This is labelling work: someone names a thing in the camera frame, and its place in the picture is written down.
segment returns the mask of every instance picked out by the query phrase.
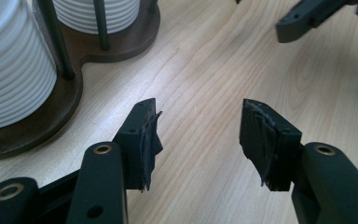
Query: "wood grain surface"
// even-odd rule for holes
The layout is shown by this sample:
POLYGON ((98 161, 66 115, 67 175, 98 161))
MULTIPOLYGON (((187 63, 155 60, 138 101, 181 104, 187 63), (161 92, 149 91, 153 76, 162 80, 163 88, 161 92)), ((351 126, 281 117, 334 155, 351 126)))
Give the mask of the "wood grain surface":
POLYGON ((38 185, 80 167, 112 140, 132 106, 163 114, 150 191, 128 191, 130 223, 297 223, 290 192, 269 192, 239 144, 241 102, 265 102, 303 132, 340 148, 358 168, 358 17, 344 7, 289 44, 274 26, 294 0, 160 0, 156 42, 122 63, 87 63, 70 122, 45 144, 0 161, 0 182, 38 185))

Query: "wooden table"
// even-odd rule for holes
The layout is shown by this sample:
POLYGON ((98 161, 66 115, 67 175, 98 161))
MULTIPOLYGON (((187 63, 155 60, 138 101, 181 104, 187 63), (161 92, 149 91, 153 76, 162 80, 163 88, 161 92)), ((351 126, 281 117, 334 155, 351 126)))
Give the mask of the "wooden table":
POLYGON ((239 144, 241 103, 272 106, 302 143, 343 150, 358 168, 358 17, 344 7, 289 44, 274 26, 296 3, 161 0, 155 44, 122 63, 88 63, 70 122, 42 146, 0 161, 0 182, 44 186, 109 141, 132 106, 157 99, 163 114, 150 191, 128 191, 130 223, 296 223, 290 192, 269 192, 239 144))

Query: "stack of white plates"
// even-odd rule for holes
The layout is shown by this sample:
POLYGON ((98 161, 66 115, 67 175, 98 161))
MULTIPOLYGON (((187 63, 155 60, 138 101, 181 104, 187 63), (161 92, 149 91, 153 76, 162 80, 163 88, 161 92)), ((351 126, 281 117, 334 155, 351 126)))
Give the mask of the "stack of white plates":
POLYGON ((0 128, 41 106, 57 79, 26 0, 0 0, 0 128))
MULTIPOLYGON (((104 0, 107 33, 129 27, 138 16, 140 0, 104 0)), ((58 19, 82 33, 97 35, 93 0, 54 0, 58 19)))

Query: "dark wooden base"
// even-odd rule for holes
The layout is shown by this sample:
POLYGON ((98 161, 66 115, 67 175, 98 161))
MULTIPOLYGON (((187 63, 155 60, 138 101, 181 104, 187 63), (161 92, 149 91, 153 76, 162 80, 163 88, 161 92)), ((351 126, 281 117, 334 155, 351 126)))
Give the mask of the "dark wooden base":
MULTIPOLYGON (((42 15, 34 1, 34 16, 42 34, 47 32, 42 15)), ((84 63, 114 63, 132 58, 146 50, 156 39, 159 10, 147 12, 149 1, 141 0, 139 15, 127 29, 109 35, 110 50, 99 48, 97 35, 86 35, 62 24, 62 34, 75 78, 65 80, 58 75, 52 94, 32 115, 0 129, 0 159, 30 150, 48 140, 73 116, 83 91, 81 67, 84 63)), ((48 46, 52 49, 49 38, 48 46)))

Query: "metal rod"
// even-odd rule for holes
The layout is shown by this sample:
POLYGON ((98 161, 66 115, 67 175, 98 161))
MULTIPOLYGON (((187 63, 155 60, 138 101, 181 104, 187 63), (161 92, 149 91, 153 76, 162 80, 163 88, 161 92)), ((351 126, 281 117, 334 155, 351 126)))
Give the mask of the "metal rod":
POLYGON ((59 62, 62 64, 62 77, 66 80, 73 79, 75 77, 74 69, 69 61, 68 51, 62 37, 62 31, 53 2, 52 0, 37 0, 37 4, 42 12, 46 27, 48 28, 51 42, 58 54, 59 62))
POLYGON ((109 39, 107 36, 104 0, 93 0, 93 1, 94 1, 95 18, 97 19, 97 26, 98 26, 98 37, 100 38, 100 49, 109 50, 110 46, 109 46, 109 39))
POLYGON ((149 13, 156 13, 156 11, 157 11, 157 1, 158 0, 150 0, 149 7, 147 8, 147 11, 149 13))

